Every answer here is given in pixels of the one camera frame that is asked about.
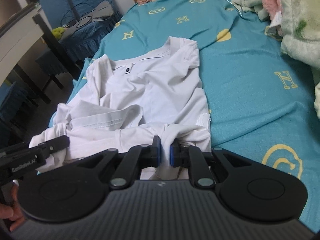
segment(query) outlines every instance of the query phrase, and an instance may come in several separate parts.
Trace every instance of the human hand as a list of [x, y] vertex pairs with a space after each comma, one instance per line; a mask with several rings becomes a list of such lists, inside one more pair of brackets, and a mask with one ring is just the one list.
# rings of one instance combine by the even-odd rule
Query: human hand
[[10, 226], [10, 231], [15, 230], [25, 221], [25, 218], [23, 217], [21, 212], [21, 208], [18, 204], [18, 189], [19, 188], [16, 184], [14, 184], [11, 188], [11, 196], [13, 198], [12, 207], [0, 204], [0, 219], [9, 219], [11, 221], [14, 221], [14, 223]]

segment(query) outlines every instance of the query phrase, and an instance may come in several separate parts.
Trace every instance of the black cable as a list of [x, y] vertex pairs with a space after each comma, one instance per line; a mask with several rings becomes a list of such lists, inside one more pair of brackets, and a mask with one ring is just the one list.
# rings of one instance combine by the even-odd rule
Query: black cable
[[82, 26], [85, 26], [89, 21], [87, 21], [85, 24], [83, 24], [83, 25], [81, 25], [81, 26], [76, 26], [76, 28], [81, 28]]
[[88, 11], [88, 12], [84, 13], [83, 15], [80, 16], [80, 19], [79, 19], [79, 20], [81, 20], [81, 18], [82, 18], [83, 16], [85, 16], [86, 14], [91, 13], [91, 12], [93, 12], [93, 11], [94, 11], [94, 9], [91, 10], [91, 11]]
[[75, 5], [75, 6], [73, 6], [70, 10], [68, 10], [64, 15], [63, 15], [63, 17], [62, 17], [62, 19], [61, 19], [61, 21], [60, 21], [60, 26], [62, 26], [62, 20], [64, 20], [65, 18], [67, 18], [67, 17], [65, 17], [66, 16], [66, 14], [68, 13], [68, 12], [70, 12], [73, 8], [75, 8], [76, 6], [78, 6], [78, 5], [80, 5], [80, 4], [86, 4], [86, 5], [89, 5], [89, 6], [91, 6], [92, 8], [93, 8], [93, 10], [94, 10], [94, 7], [92, 6], [92, 5], [90, 5], [90, 4], [88, 4], [88, 3], [85, 3], [85, 2], [81, 2], [81, 3], [78, 3], [77, 5]]
[[81, 20], [85, 19], [85, 18], [89, 18], [90, 17], [90, 20], [87, 21], [85, 24], [82, 24], [81, 26], [76, 26], [76, 28], [81, 28], [82, 26], [85, 26], [88, 22], [90, 22], [92, 20], [92, 15], [90, 16], [86, 16], [86, 17], [83, 17], [82, 19], [80, 19], [77, 23], [79, 23]]

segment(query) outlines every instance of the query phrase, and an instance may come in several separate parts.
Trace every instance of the bed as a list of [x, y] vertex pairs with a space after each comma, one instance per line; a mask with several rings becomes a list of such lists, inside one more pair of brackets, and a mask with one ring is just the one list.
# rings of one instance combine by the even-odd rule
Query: bed
[[320, 227], [320, 123], [309, 66], [280, 55], [267, 22], [243, 18], [227, 0], [156, 0], [135, 4], [86, 59], [71, 100], [95, 59], [137, 57], [168, 36], [198, 42], [200, 77], [211, 115], [211, 146], [223, 147], [299, 178], [308, 202], [300, 217]]

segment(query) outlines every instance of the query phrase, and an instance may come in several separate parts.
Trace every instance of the green toy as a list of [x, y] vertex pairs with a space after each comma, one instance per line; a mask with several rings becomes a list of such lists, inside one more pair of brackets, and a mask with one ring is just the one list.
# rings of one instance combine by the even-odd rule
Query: green toy
[[58, 27], [58, 28], [55, 28], [55, 29], [52, 30], [52, 34], [53, 34], [53, 36], [55, 36], [55, 38], [57, 40], [60, 40], [62, 35], [63, 35], [63, 33], [64, 33], [64, 31], [65, 31], [65, 28]]

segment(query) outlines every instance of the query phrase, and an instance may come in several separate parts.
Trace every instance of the white table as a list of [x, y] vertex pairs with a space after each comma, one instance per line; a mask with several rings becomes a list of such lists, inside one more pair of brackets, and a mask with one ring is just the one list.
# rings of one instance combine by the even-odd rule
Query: white table
[[34, 93], [46, 103], [50, 103], [50, 99], [18, 65], [22, 56], [41, 37], [73, 78], [79, 78], [80, 69], [52, 35], [42, 17], [37, 13], [35, 4], [29, 4], [0, 28], [0, 84], [14, 70]]

